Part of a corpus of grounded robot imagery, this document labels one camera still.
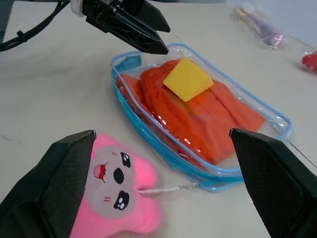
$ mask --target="black cable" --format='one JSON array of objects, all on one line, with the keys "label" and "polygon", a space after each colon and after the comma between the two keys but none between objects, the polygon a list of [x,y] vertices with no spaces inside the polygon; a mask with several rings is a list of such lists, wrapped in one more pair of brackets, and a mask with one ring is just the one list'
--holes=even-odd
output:
[{"label": "black cable", "polygon": [[62,11],[67,5],[69,4],[68,0],[59,0],[57,3],[57,6],[53,13],[49,15],[44,21],[42,21],[40,24],[35,26],[33,29],[22,33],[21,31],[18,31],[18,37],[15,37],[7,42],[0,44],[0,52],[7,51],[9,49],[12,49],[18,45],[21,45],[24,42],[27,42],[29,39],[34,37],[35,35],[39,34],[41,31],[44,30],[45,27],[47,27],[50,22],[54,19],[54,17]]}]

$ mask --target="orange cloth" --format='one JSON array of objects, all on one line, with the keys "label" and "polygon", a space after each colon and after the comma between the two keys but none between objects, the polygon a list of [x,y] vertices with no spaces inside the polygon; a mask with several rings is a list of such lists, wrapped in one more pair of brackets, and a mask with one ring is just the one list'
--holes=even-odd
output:
[{"label": "orange cloth", "polygon": [[[178,59],[171,60],[160,67],[150,68],[140,75],[140,80],[125,74],[122,76],[144,110],[199,157],[217,164],[234,153],[229,137],[231,128],[257,131],[265,119],[240,102],[224,84],[216,80],[211,88],[185,103],[163,85],[164,79],[178,62]],[[119,78],[117,86],[122,89],[123,96],[134,112],[152,126],[167,145],[189,162],[204,169],[142,115]]]}]

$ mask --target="pink plush toy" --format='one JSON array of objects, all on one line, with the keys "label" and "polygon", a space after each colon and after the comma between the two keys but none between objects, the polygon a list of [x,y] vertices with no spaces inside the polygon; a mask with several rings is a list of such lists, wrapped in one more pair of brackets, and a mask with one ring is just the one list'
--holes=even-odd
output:
[{"label": "pink plush toy", "polygon": [[157,201],[138,190],[156,183],[145,158],[106,135],[94,142],[81,205],[70,238],[106,238],[118,232],[150,233],[162,221]]}]

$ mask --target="table surface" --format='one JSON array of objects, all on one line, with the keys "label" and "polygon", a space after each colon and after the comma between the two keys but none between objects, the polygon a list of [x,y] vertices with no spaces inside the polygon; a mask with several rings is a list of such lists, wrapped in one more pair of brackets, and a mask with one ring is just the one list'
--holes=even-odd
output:
[{"label": "table surface", "polygon": [[[299,149],[315,164],[317,79],[298,69],[305,46],[259,48],[229,18],[224,4],[154,3],[170,24],[166,43],[201,53],[247,89],[287,115]],[[14,3],[5,40],[50,14],[54,3]],[[120,108],[110,80],[110,59],[132,48],[64,9],[38,36],[0,54],[0,200],[55,141],[99,129],[147,157],[158,186],[187,184],[140,137]],[[257,237],[269,235],[240,184],[221,193],[202,190],[158,195],[165,221],[151,237]]]}]

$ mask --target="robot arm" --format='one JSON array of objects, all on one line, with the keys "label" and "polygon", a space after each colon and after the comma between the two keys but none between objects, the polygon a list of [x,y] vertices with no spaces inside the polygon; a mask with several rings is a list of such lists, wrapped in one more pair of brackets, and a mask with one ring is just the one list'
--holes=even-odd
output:
[{"label": "robot arm", "polygon": [[168,53],[156,31],[169,32],[170,27],[162,13],[145,0],[71,0],[71,9],[142,52]]}]

